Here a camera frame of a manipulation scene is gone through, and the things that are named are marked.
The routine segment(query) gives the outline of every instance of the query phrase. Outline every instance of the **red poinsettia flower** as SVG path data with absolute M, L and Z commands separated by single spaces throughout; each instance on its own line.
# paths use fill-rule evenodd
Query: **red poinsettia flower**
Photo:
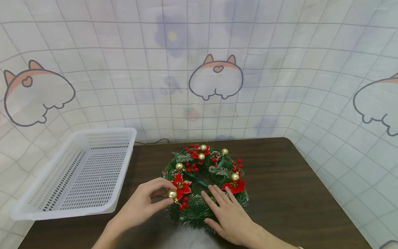
M 245 182 L 242 180 L 237 182 L 227 182 L 222 186 L 222 190 L 225 190 L 225 187 L 228 187 L 233 194 L 236 194 L 245 190 Z
M 183 194 L 190 194 L 192 193 L 191 188 L 189 187 L 191 185 L 190 181 L 182 181 L 182 175 L 180 173 L 177 173 L 174 176 L 174 181 L 172 181 L 172 184 L 177 187 L 177 200 L 180 201 L 182 199 Z
M 198 155 L 199 155 L 200 153 L 203 153 L 205 156 L 206 156 L 206 155 L 210 155 L 210 152 L 209 152 L 210 146 L 207 146 L 206 151 L 202 151 L 202 152 L 201 152 L 199 149 L 200 149 L 200 146 L 199 146 L 198 144 L 195 144 L 195 149 L 193 150 L 193 153 L 192 153 L 192 157 L 193 157 L 193 158 L 198 159 Z

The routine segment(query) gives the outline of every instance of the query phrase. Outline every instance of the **wooden table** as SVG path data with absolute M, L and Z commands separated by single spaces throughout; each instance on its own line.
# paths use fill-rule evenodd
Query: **wooden table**
M 286 138 L 208 142 L 227 148 L 244 163 L 248 213 L 266 230 L 305 249 L 370 249 L 323 186 L 313 170 Z M 172 151 L 186 144 L 136 146 L 116 211 L 143 182 L 162 175 Z M 35 222 L 20 249 L 90 249 L 112 214 Z M 126 232 L 119 248 L 235 248 L 205 231 L 174 226 L 161 211 L 143 225 Z

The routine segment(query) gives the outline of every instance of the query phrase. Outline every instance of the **cat print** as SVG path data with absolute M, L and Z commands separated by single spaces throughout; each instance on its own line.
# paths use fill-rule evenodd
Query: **cat print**
M 391 137 L 398 135 L 398 74 L 369 83 L 354 97 L 354 109 L 362 115 L 362 122 L 381 122 Z
M 7 84 L 4 109 L 14 124 L 24 127 L 45 123 L 49 109 L 63 108 L 76 95 L 62 75 L 44 69 L 34 60 L 28 64 L 29 69 L 17 75 L 4 70 Z
M 242 69 L 236 64 L 235 55 L 227 61 L 215 61 L 211 54 L 191 75 L 188 87 L 196 96 L 209 100 L 213 95 L 222 99 L 234 96 L 243 85 Z

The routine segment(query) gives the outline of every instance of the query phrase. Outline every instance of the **gold ornament ball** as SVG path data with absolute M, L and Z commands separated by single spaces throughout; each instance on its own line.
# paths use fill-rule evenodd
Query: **gold ornament ball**
M 233 173 L 233 174 L 231 175 L 231 181 L 237 182 L 237 181 L 239 181 L 239 179 L 240 179 L 240 177 L 239 177 L 239 174 L 238 174 L 238 173 Z
M 182 171 L 183 169 L 184 169 L 184 164 L 182 164 L 182 163 L 177 163 L 176 164 L 176 170 Z
M 207 145 L 202 144 L 202 145 L 200 146 L 200 150 L 201 150 L 201 151 L 206 151 L 206 150 L 207 150 Z
M 199 161 L 203 161 L 205 158 L 206 158 L 206 156 L 205 156 L 205 154 L 203 154 L 203 153 L 200 153 L 200 154 L 198 155 L 198 160 L 199 160 Z
M 174 191 L 174 190 L 169 190 L 168 192 L 167 192 L 167 198 L 171 198 L 171 199 L 175 199 L 175 198 L 177 198 L 177 191 Z
M 221 154 L 228 155 L 228 149 L 226 148 L 222 149 Z

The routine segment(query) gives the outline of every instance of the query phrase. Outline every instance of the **cat ear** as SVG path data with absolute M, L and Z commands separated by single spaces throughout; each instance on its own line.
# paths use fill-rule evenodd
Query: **cat ear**
M 209 63 L 209 62 L 212 62 L 212 61 L 214 61 L 213 56 L 212 56 L 211 54 L 208 54 L 208 55 L 206 56 L 206 59 L 205 59 L 205 61 L 203 62 L 203 64 Z
M 231 63 L 233 63 L 233 64 L 236 64 L 236 58 L 235 58 L 235 55 L 230 55 L 229 57 L 228 57 L 228 60 L 227 60 L 228 62 L 231 62 Z
M 29 61 L 29 69 L 44 69 L 37 61 L 30 60 Z
M 4 70 L 4 78 L 6 79 L 7 86 L 11 83 L 11 81 L 15 78 L 15 74 L 8 70 Z

